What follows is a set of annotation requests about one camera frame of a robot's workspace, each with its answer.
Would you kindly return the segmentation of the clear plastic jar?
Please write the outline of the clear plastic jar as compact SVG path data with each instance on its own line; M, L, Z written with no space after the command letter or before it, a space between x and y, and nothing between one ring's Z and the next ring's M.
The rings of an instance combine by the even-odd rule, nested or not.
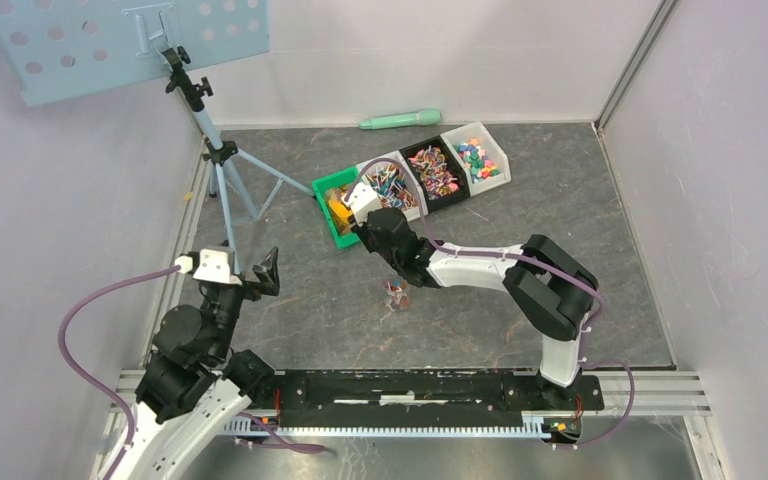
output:
M387 293L385 306L391 311L407 309L410 305L406 282L402 279L394 278L386 280L384 287Z

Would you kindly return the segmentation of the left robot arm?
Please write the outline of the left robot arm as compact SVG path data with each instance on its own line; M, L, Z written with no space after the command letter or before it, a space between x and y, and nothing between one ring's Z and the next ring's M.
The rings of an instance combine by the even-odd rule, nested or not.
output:
M235 272L235 253L227 246L175 259L172 272L191 276L203 300L162 317L129 410L134 424L100 478L178 479L223 424L272 399L275 369L250 350L234 352L231 341L244 302L279 294L278 258L272 248L253 265L252 280Z

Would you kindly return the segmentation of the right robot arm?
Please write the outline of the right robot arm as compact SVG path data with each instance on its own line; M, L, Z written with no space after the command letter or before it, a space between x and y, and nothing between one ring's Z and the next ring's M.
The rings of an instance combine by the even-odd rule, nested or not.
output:
M581 335L605 305L595 276L545 235L522 245L479 249L419 236L395 208L354 220L352 230L417 288L473 287L507 293L542 336L537 392L551 408L578 393Z

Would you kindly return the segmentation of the yellow plastic scoop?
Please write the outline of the yellow plastic scoop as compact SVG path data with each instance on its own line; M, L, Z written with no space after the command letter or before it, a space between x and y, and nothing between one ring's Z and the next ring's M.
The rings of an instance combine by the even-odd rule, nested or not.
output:
M348 235L351 232L351 219L353 218L353 212L350 208L336 198L331 198L326 201L326 207L332 222L340 236Z

